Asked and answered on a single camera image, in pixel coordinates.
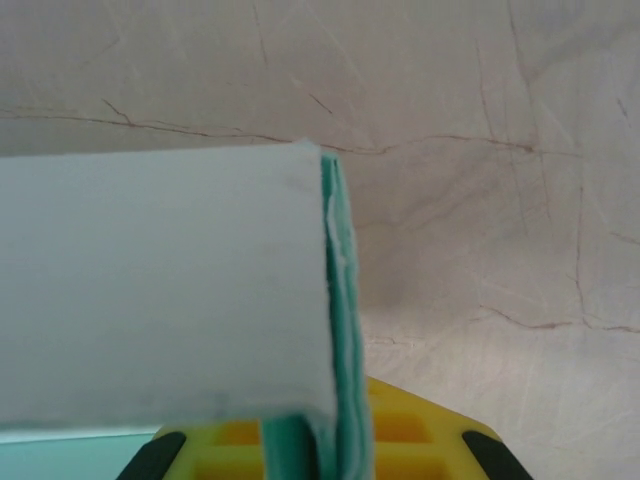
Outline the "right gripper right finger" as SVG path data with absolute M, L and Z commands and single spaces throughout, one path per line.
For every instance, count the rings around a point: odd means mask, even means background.
M 479 421 L 373 377 L 371 480 L 531 480 L 498 434 Z

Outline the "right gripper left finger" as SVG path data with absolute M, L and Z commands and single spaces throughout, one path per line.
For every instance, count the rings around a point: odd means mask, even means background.
M 264 480 L 260 423 L 162 427 L 116 480 Z

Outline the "teal paper box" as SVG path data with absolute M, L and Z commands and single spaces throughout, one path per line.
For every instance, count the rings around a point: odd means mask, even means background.
M 280 145 L 0 158 L 0 479 L 167 480 L 256 421 L 264 480 L 373 480 L 340 160 Z

